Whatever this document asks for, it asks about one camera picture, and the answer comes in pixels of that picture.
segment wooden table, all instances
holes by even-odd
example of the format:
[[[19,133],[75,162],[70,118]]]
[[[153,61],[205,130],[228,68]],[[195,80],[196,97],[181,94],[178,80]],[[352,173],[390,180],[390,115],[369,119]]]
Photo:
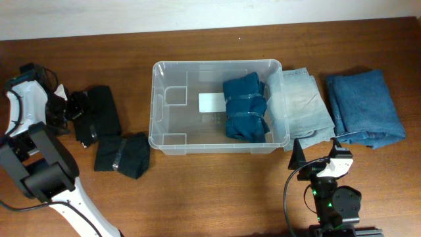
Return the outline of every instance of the wooden table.
[[[346,145],[354,165],[339,184],[362,192],[358,227],[382,228],[387,236],[420,235],[421,28],[415,18],[3,41],[0,79],[3,85],[20,65],[37,62],[54,70],[70,91],[109,85],[124,133],[147,132],[157,61],[242,59],[277,59],[284,70],[307,67],[326,102],[326,75],[384,70],[407,139],[377,150]],[[4,132],[9,102],[2,97],[0,103]],[[60,141],[75,157],[91,200],[125,236],[287,232],[282,192],[291,173],[291,152],[165,156],[152,150],[151,168],[132,180],[117,172],[94,172],[97,145],[84,149],[74,134]],[[307,158],[327,155],[331,144],[306,149]],[[288,207],[295,228],[317,223],[303,202],[306,185],[296,179],[290,184]],[[16,207],[39,203],[26,199],[4,170],[0,198]],[[314,207],[311,194],[307,198]],[[0,209],[0,235],[77,236],[52,209]]]

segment garment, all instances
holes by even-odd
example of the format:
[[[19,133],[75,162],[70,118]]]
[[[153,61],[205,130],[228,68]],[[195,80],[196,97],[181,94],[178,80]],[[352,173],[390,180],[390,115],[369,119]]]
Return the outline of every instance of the garment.
[[[381,70],[331,75],[327,84],[339,142],[376,149],[405,139]]]
[[[87,93],[75,93],[86,95],[89,101],[83,114],[73,121],[76,140],[89,147],[101,136],[121,135],[120,121],[108,86],[96,86]]]
[[[317,83],[306,68],[283,73],[285,103],[291,139],[284,147],[293,149],[298,138],[301,147],[307,148],[335,136],[334,123],[320,96]]]
[[[137,179],[149,168],[150,152],[147,136],[142,132],[127,138],[101,136],[93,170],[116,169],[119,173]]]
[[[223,83],[226,100],[226,135],[230,138],[264,143],[269,132],[263,116],[266,111],[264,83],[256,72]]]

